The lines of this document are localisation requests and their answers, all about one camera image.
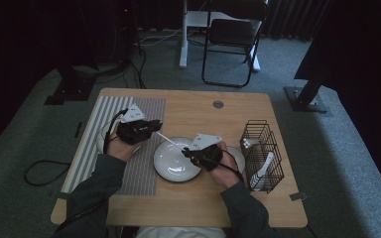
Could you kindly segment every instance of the person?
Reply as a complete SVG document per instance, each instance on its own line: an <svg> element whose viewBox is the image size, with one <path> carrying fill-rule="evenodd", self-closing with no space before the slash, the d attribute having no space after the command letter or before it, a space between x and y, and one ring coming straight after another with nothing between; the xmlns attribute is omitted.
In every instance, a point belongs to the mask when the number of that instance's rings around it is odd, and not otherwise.
<svg viewBox="0 0 381 238"><path fill-rule="evenodd" d="M66 201L68 220L57 229L53 238L108 237L106 229L108 198L121 188L126 164L131 160L134 151L143 143L128 145L121 142L115 135L111 136L107 154L98 155L91 177L80 183L69 195ZM223 151L227 150L224 142L218 143L218 146ZM221 162L237 169L235 161L228 153L223 152ZM280 234L269 226L266 207L250 195L244 183L234 172L217 167L209 173L224 187L220 195L230 218L231 237L280 237ZM208 232L206 236L202 234L204 231ZM137 237L175 237L175 234L180 235L176 237L214 237L218 234L220 236L223 234L222 237L225 237L225 233L214 228L192 230L178 227L142 227Z"/></svg>

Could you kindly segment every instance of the ceramic plate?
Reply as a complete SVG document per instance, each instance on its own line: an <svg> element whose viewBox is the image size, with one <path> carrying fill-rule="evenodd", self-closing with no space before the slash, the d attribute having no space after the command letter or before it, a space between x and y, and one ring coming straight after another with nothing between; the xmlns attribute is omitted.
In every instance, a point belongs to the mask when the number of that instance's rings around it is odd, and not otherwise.
<svg viewBox="0 0 381 238"><path fill-rule="evenodd" d="M192 140L184 137L170 138L181 147L188 147ZM154 153L154 167L157 173L170 181L187 181L193 179L200 172L200 168L186 158L180 148L164 141Z"/></svg>
<svg viewBox="0 0 381 238"><path fill-rule="evenodd" d="M244 160L244 156L243 154L237 149L237 148L234 148L234 147L227 147L227 151L234 157L234 159L236 160L236 163L237 163L237 167L240 171L240 173L242 174L243 171L244 171L244 167L245 167L245 160Z"/></svg>

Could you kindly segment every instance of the white table leg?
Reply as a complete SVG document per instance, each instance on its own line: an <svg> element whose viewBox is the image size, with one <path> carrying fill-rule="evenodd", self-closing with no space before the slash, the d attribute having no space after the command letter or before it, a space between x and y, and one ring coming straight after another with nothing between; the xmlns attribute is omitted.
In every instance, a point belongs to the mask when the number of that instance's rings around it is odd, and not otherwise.
<svg viewBox="0 0 381 238"><path fill-rule="evenodd" d="M255 61L253 61L253 71L257 72L261 70L261 66L259 65L259 62L258 62L258 57L256 55L253 56L253 48L252 50L250 50L250 57L251 58L255 57Z"/></svg>
<svg viewBox="0 0 381 238"><path fill-rule="evenodd" d="M183 18L183 29L182 29L182 49L181 49L181 59L179 62L180 68L187 67L187 59L188 59L188 0L184 0L184 18Z"/></svg>

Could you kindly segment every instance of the gray carpet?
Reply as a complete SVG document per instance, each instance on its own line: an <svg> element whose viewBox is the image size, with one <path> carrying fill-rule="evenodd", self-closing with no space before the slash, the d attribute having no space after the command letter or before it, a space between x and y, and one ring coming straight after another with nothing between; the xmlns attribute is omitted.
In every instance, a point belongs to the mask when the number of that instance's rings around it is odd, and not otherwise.
<svg viewBox="0 0 381 238"><path fill-rule="evenodd" d="M201 42L200 37L191 38ZM293 76L309 42L261 42L261 70L242 89L211 86L200 79L202 48L190 44L188 68L179 68L180 42L171 38L146 46L142 78L147 88L267 93L289 154L299 190L309 198L304 206L309 227L280 229L284 237L381 237L381 176L335 91L322 87L318 96L330 113L296 112L285 86L303 87ZM139 67L142 58L134 53ZM239 78L247 68L220 69L213 79ZM88 101L44 105L59 84L57 71L39 81L0 137L0 237L49 237L56 229L50 216L64 176L41 187L23 181L25 169L37 160L70 162L98 92L103 87L136 87L132 69L124 76L97 79ZM75 137L79 122L80 133ZM42 165L30 174L40 182L63 166Z"/></svg>

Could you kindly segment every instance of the white stick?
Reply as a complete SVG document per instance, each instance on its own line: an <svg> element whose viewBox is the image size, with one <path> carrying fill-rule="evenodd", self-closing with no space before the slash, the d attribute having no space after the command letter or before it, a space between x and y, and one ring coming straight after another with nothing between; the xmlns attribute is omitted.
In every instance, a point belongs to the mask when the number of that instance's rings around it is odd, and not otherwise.
<svg viewBox="0 0 381 238"><path fill-rule="evenodd" d="M159 136L163 137L164 139L166 139L168 142L172 143L172 145L180 148L182 151L184 151L185 149L182 148L181 146L179 146L178 144L176 144L175 142L173 142L172 140L170 140L169 138L167 138L165 135L161 134L160 132L156 132Z"/></svg>

